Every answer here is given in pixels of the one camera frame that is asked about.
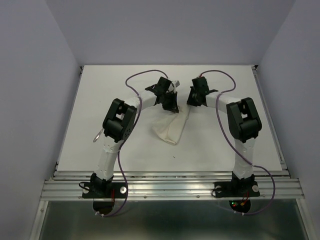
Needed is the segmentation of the white cloth napkin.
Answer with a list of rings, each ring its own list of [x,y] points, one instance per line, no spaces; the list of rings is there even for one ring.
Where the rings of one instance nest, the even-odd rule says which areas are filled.
[[[178,113],[169,113],[152,123],[153,132],[164,142],[177,145],[182,136],[189,117],[190,107],[186,104],[178,106]]]

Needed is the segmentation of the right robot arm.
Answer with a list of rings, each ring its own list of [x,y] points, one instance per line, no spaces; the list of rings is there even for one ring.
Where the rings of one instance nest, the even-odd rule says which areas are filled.
[[[216,113],[227,116],[228,129],[234,139],[234,167],[230,181],[216,181],[212,195],[216,198],[240,198],[260,196],[253,171],[253,151],[256,138],[262,129],[262,122],[254,100],[234,98],[209,89],[203,76],[194,78],[187,99],[189,106],[215,108]]]

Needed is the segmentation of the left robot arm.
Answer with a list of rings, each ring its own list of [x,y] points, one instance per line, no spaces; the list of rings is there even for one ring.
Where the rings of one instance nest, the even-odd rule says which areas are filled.
[[[102,129],[93,140],[96,142],[103,135],[103,149],[97,169],[90,176],[90,182],[84,185],[82,197],[85,198],[111,198],[119,187],[125,184],[114,185],[114,167],[121,146],[134,130],[136,120],[141,112],[155,105],[162,105],[165,111],[178,113],[177,87],[178,80],[171,81],[160,77],[154,85],[148,86],[136,96],[126,100],[116,98],[103,120]]]

